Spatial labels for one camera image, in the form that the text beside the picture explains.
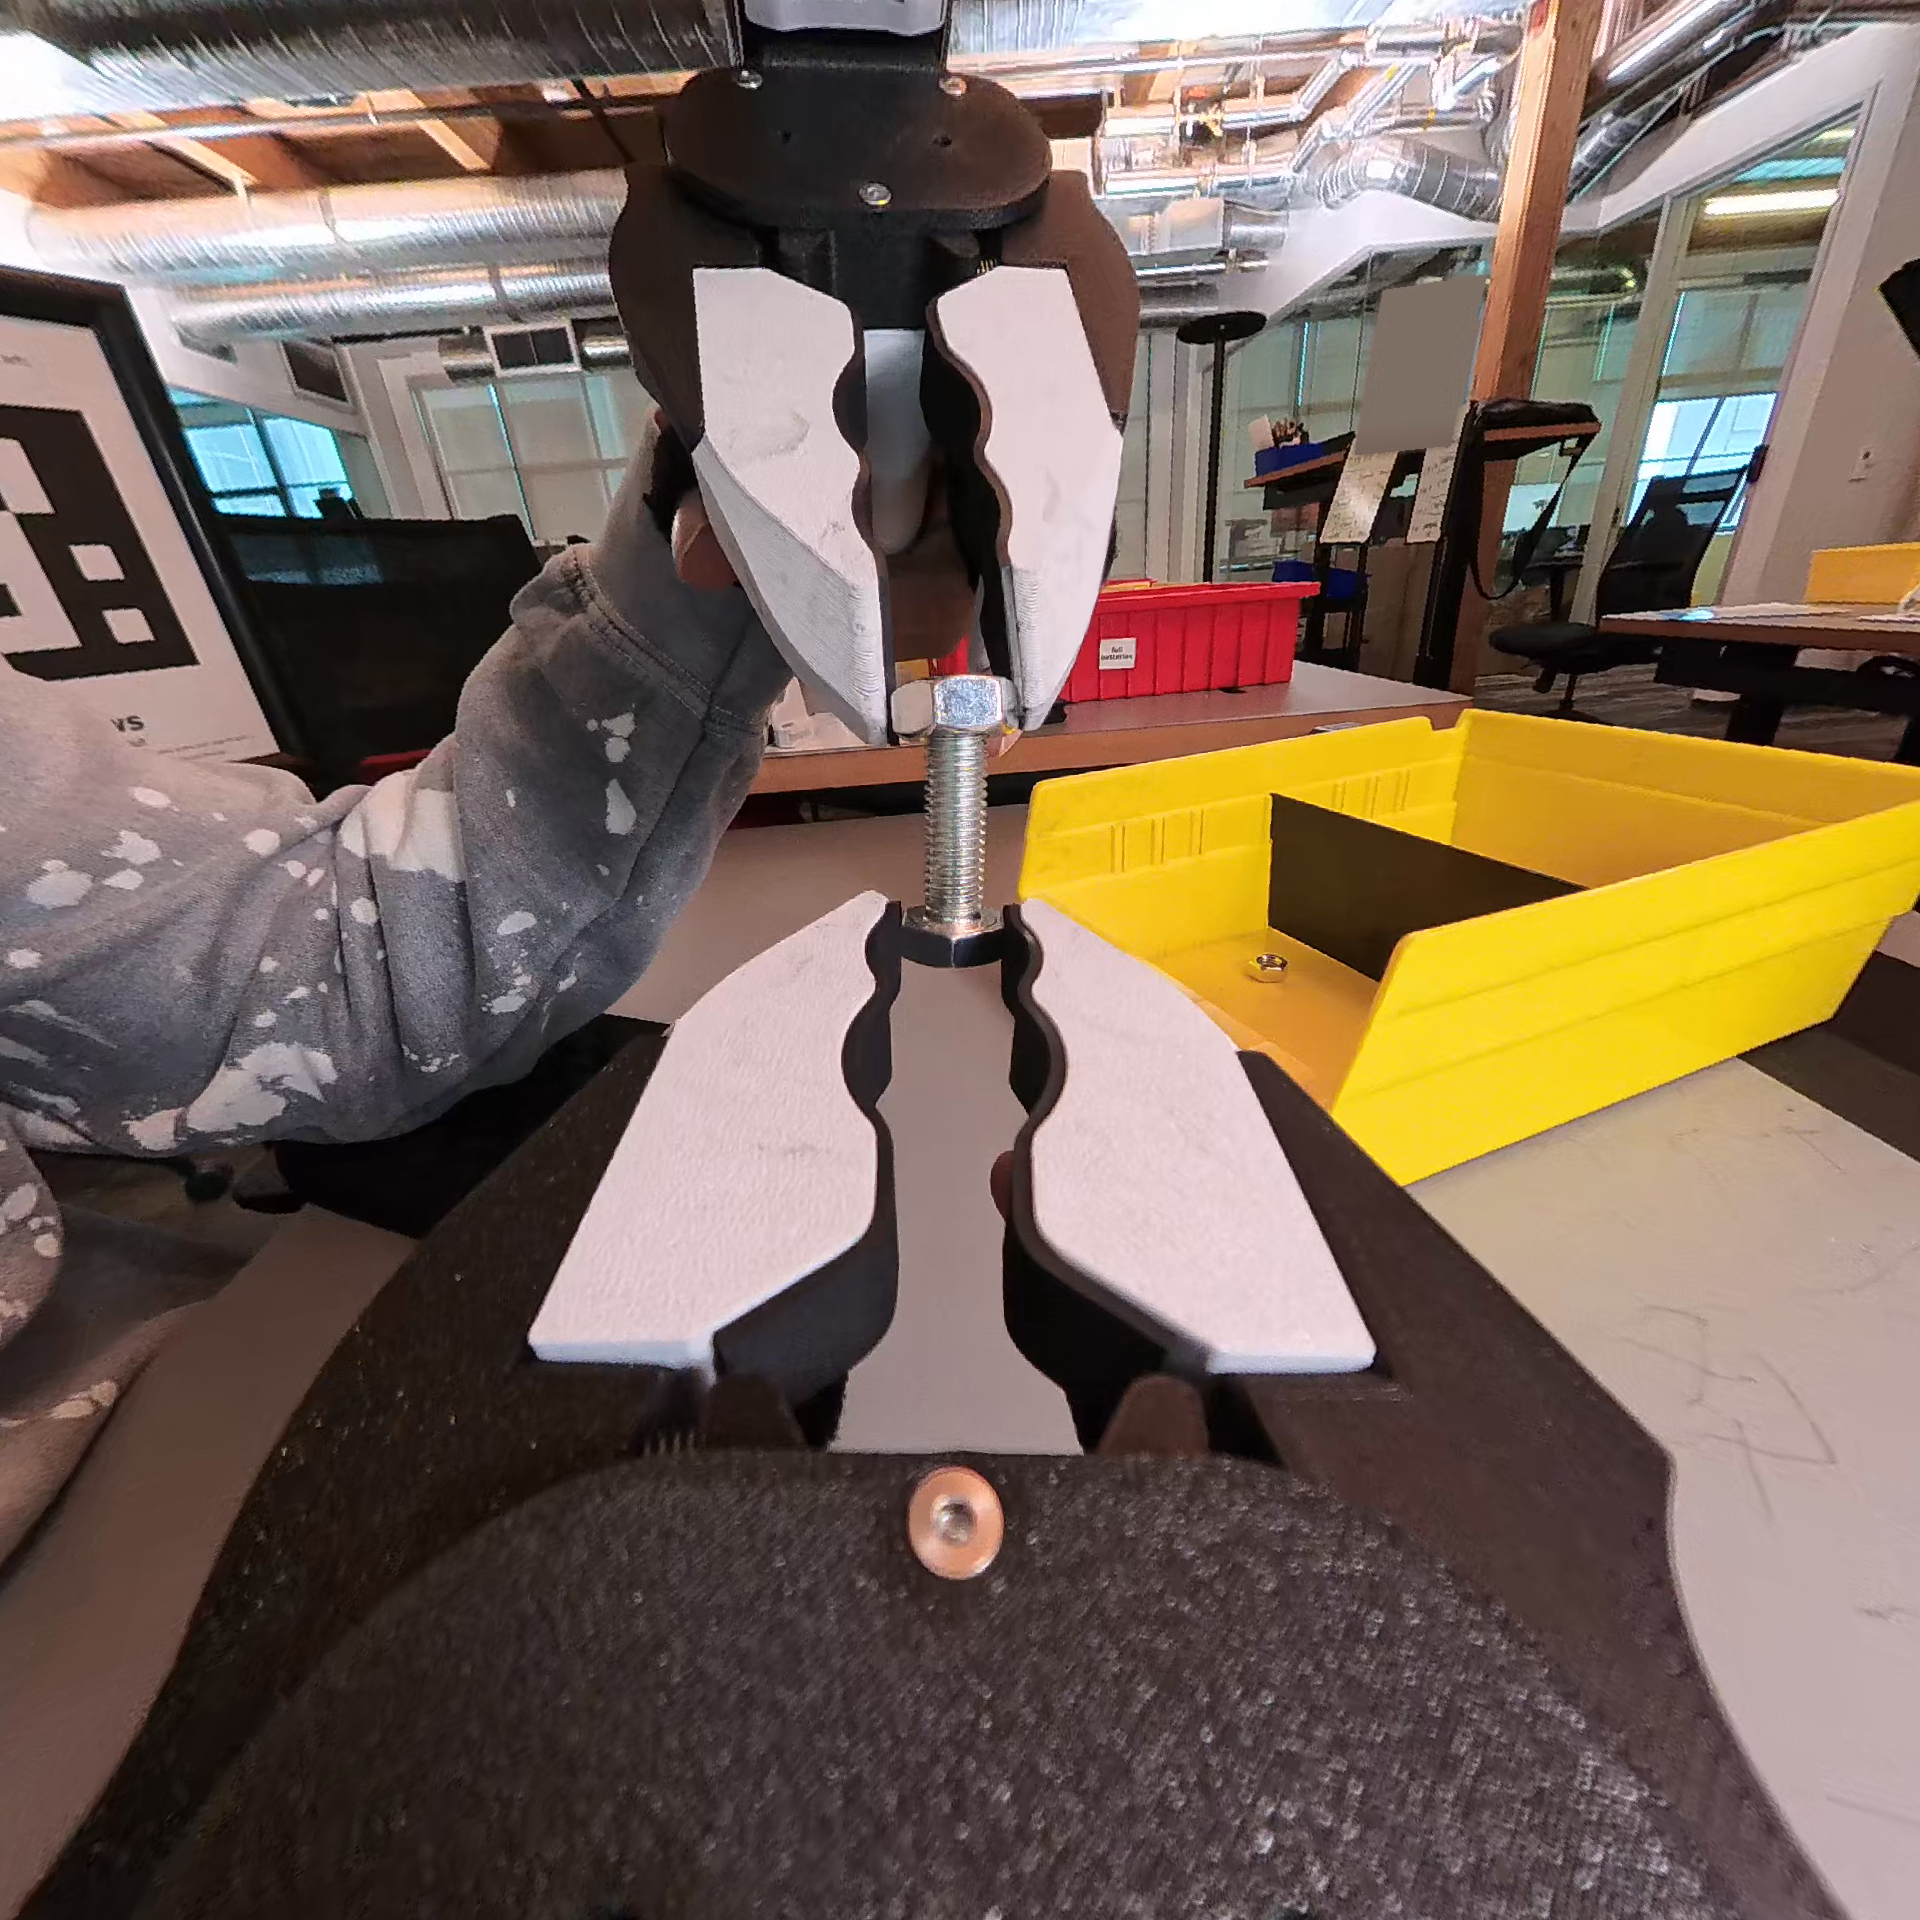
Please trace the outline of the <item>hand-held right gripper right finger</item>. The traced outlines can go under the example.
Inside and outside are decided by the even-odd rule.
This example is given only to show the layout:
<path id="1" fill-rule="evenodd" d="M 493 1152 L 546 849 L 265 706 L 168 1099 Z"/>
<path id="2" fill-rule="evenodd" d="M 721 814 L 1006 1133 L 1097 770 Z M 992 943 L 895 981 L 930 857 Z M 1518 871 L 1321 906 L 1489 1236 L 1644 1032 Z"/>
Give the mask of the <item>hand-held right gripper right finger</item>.
<path id="1" fill-rule="evenodd" d="M 1008 1164 L 1008 1333 L 1107 1420 L 1130 1387 L 1336 1378 L 1377 1342 L 1263 1102 L 1263 1078 L 1163 972 L 1062 911 L 1008 924 L 1023 1120 Z"/>

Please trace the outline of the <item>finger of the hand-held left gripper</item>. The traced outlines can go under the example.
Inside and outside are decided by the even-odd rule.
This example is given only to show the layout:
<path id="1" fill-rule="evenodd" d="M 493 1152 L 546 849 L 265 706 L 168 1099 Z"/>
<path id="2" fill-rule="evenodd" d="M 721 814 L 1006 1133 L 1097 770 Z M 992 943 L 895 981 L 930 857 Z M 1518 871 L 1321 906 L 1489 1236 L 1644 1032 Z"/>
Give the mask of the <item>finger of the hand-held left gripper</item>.
<path id="1" fill-rule="evenodd" d="M 995 267 L 925 316 L 921 415 L 973 588 L 973 631 L 1021 731 L 1046 722 L 1107 573 L 1124 432 L 1059 267 Z"/>
<path id="2" fill-rule="evenodd" d="M 689 294 L 692 466 L 708 520 L 785 669 L 863 746 L 882 746 L 892 669 L 868 337 L 843 302 L 763 267 L 698 267 Z"/>

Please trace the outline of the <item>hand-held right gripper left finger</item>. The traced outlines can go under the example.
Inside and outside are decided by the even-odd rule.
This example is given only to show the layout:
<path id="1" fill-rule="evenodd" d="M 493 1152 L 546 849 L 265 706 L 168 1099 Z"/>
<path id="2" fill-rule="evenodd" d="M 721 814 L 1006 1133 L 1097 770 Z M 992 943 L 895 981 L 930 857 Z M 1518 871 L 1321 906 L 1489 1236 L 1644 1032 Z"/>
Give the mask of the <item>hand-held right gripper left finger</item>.
<path id="1" fill-rule="evenodd" d="M 868 891 L 672 1025 L 530 1324 L 546 1364 L 746 1377 L 814 1401 L 898 1306 L 900 905 Z"/>

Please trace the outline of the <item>silver hex bolt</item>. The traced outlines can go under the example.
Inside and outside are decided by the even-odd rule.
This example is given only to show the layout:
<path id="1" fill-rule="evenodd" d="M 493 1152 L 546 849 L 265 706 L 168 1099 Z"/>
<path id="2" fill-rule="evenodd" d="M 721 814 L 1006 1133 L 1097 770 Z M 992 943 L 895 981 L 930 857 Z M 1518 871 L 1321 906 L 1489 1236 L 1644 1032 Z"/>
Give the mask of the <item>silver hex bolt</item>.
<path id="1" fill-rule="evenodd" d="M 918 966 L 995 964 L 1003 908 L 987 875 L 994 735 L 933 728 L 924 754 L 924 899 L 902 912 L 900 951 Z"/>

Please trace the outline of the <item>person's left forearm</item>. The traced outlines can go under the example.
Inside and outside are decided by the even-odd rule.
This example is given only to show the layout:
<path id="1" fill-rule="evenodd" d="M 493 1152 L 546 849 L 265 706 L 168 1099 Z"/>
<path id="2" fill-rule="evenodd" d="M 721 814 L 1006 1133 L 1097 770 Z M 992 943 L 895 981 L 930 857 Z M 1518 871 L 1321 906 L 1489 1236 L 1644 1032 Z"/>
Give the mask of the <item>person's left forearm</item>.
<path id="1" fill-rule="evenodd" d="M 521 588 L 418 766 L 326 799 L 5 669 L 4 1155 L 378 1141 L 519 1078 L 649 969 L 787 679 L 648 520 Z"/>

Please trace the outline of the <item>person's left hand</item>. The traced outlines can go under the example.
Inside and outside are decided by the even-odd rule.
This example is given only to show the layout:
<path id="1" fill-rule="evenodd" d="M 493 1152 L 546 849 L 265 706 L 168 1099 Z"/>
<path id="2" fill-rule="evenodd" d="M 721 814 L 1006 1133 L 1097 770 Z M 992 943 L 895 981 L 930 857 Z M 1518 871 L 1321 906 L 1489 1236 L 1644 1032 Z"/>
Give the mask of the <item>person's left hand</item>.
<path id="1" fill-rule="evenodd" d="M 683 492 L 678 501 L 669 520 L 668 548 L 675 577 L 685 588 L 717 594 L 738 587 L 732 560 L 698 488 Z"/>

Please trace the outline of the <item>black floor lamp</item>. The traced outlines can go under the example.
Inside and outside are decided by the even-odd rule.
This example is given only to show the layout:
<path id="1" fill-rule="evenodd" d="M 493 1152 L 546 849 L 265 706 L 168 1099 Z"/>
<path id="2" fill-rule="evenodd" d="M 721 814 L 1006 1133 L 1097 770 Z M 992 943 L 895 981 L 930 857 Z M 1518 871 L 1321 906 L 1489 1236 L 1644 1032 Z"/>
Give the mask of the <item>black floor lamp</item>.
<path id="1" fill-rule="evenodd" d="M 1218 552 L 1218 502 L 1222 443 L 1226 427 L 1226 386 L 1229 351 L 1256 339 L 1266 329 L 1266 319 L 1251 309 L 1216 309 L 1196 315 L 1175 329 L 1175 341 L 1187 348 L 1203 348 L 1208 361 L 1208 412 L 1205 412 L 1205 456 L 1203 456 L 1203 492 L 1199 527 L 1199 583 L 1212 585 Z"/>

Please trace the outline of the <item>red plastic bin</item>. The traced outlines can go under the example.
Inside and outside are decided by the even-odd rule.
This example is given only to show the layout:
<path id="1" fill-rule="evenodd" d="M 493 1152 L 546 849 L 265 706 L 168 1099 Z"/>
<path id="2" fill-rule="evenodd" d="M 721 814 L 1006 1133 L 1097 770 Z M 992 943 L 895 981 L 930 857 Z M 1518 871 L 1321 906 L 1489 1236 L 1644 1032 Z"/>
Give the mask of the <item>red plastic bin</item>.
<path id="1" fill-rule="evenodd" d="M 1229 692 L 1292 679 L 1314 578 L 1266 585 L 1154 585 L 1099 591 L 1055 704 Z"/>

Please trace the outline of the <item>grey table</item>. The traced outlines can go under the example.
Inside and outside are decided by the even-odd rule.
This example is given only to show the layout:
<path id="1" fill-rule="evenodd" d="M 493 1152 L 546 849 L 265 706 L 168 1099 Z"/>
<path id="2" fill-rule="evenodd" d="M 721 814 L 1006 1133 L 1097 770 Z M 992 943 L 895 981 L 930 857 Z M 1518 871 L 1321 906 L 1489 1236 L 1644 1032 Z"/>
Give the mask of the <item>grey table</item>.
<path id="1" fill-rule="evenodd" d="M 1445 688 L 1299 662 L 1284 685 L 1070 704 L 1062 722 L 1023 732 L 994 763 L 994 772 L 1002 776 L 1097 772 L 1401 718 L 1426 718 L 1441 728 L 1451 726 L 1469 709 L 1469 697 Z M 750 794 L 756 799 L 810 796 L 916 786 L 921 779 L 924 752 L 916 744 L 770 752 Z"/>

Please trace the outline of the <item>black bin divider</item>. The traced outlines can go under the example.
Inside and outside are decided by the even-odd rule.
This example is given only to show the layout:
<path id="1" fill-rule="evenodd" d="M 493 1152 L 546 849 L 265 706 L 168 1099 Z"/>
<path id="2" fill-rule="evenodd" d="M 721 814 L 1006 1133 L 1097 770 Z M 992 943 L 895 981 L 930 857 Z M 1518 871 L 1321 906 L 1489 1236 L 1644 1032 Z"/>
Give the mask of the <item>black bin divider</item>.
<path id="1" fill-rule="evenodd" d="M 1308 800 L 1268 800 L 1266 924 L 1380 982 L 1410 935 L 1561 900 L 1580 886 Z"/>

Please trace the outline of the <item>black standing desk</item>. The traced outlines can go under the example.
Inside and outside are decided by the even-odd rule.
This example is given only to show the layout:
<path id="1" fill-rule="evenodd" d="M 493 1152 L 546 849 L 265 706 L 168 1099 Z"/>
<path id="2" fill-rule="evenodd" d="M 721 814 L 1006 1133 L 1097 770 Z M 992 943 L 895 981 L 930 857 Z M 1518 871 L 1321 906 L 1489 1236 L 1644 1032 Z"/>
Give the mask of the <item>black standing desk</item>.
<path id="1" fill-rule="evenodd" d="M 1522 587 L 1523 573 L 1538 559 L 1539 543 L 1567 490 L 1572 472 L 1598 434 L 1600 420 L 1583 403 L 1495 396 L 1471 401 L 1466 406 L 1449 449 L 1449 476 L 1437 495 L 1436 533 L 1431 536 L 1405 533 L 1412 546 L 1426 543 L 1433 546 L 1412 685 L 1433 690 L 1451 685 L 1466 587 L 1471 585 L 1488 607 L 1495 607 Z M 1547 449 L 1563 456 L 1556 487 L 1516 539 L 1502 588 L 1489 588 L 1477 565 L 1485 470 L 1513 466 Z"/>

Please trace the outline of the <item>framed tag poster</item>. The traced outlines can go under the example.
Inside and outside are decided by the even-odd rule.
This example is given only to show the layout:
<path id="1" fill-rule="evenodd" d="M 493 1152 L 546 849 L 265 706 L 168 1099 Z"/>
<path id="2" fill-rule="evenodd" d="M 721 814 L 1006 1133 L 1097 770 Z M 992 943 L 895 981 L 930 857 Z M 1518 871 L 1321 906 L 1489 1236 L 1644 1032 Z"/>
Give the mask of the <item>framed tag poster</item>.
<path id="1" fill-rule="evenodd" d="M 127 296 L 1 270 L 1 655 L 138 750 L 298 756 Z"/>

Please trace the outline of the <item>person's grey hoodie torso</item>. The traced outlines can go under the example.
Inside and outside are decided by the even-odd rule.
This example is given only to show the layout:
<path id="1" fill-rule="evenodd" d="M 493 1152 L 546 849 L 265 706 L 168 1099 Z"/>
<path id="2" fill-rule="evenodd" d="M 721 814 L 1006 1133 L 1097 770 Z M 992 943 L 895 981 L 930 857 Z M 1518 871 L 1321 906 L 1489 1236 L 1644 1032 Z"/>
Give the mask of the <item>person's grey hoodie torso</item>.
<path id="1" fill-rule="evenodd" d="M 59 1499 L 110 1410 L 219 1265 L 177 1236 L 70 1210 L 1 1133 L 1 1556 Z"/>

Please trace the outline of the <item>wooden top desk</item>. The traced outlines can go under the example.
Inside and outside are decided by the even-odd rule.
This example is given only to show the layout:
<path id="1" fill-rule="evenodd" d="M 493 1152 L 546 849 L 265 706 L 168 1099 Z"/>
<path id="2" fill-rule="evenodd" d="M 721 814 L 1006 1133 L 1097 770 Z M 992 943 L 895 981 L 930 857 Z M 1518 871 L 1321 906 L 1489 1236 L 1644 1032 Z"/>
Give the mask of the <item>wooden top desk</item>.
<path id="1" fill-rule="evenodd" d="M 1658 685 L 1733 697 L 1724 740 L 1774 746 L 1790 709 L 1898 717 L 1918 764 L 1918 616 L 1858 605 L 1732 605 L 1612 615 L 1600 636 L 1653 647 Z"/>

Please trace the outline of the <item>silver air duct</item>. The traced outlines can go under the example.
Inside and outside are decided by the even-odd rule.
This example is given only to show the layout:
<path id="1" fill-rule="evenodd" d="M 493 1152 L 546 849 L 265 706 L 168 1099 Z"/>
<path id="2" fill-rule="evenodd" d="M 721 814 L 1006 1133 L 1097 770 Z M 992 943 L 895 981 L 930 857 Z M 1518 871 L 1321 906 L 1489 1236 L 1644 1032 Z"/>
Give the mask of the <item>silver air duct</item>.
<path id="1" fill-rule="evenodd" d="M 608 313 L 618 168 L 34 206 L 36 261 L 155 293 L 183 348 Z"/>

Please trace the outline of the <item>wooden support post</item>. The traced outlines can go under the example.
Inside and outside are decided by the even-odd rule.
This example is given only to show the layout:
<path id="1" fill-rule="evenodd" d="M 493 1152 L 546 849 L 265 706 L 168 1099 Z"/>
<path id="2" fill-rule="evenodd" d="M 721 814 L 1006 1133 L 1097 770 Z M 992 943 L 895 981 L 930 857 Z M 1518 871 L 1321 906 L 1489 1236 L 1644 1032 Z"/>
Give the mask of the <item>wooden support post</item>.
<path id="1" fill-rule="evenodd" d="M 1605 6 L 1535 2 L 1519 48 L 1500 220 L 1469 396 L 1525 399 Z"/>

